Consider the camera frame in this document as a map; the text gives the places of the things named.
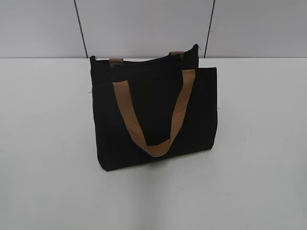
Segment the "black canvas bag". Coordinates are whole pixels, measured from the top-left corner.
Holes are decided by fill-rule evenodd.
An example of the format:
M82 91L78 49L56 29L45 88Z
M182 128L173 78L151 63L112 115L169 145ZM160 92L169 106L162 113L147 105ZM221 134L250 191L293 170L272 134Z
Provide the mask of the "black canvas bag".
M100 72L111 79L92 90L97 156L105 170L212 148L216 68L182 64L182 57L171 57Z

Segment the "tote bag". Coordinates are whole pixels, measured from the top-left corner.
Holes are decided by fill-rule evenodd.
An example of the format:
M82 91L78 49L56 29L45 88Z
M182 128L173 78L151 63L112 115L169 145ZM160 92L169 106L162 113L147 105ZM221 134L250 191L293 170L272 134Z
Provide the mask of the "tote bag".
M184 69L183 60L101 72L108 81L93 84L92 94L97 156L106 171L212 148L216 68Z

